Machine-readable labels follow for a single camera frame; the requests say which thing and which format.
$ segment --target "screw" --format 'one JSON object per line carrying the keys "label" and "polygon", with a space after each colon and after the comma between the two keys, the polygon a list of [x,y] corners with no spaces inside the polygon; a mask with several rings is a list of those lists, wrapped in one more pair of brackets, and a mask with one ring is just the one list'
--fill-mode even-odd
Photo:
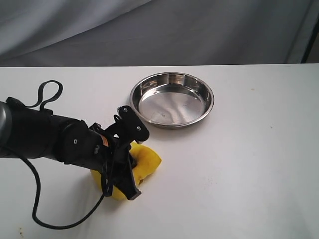
{"label": "screw", "polygon": [[100,146],[99,146],[99,145],[97,145],[97,146],[95,147],[95,149],[94,149],[94,154],[98,154],[99,149],[100,149]]}

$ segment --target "yellow cloth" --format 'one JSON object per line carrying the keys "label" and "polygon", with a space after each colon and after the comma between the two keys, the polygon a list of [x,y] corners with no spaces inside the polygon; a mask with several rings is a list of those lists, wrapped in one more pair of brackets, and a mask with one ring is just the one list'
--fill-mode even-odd
{"label": "yellow cloth", "polygon": [[[137,166],[133,168],[133,176],[135,184],[138,186],[147,176],[155,172],[161,163],[161,158],[153,150],[146,146],[137,143],[132,143],[131,146],[132,149],[130,150],[130,154],[137,162]],[[94,170],[91,170],[91,174],[98,188],[102,190],[101,174]],[[113,188],[112,197],[116,200],[126,198],[116,187]]]}

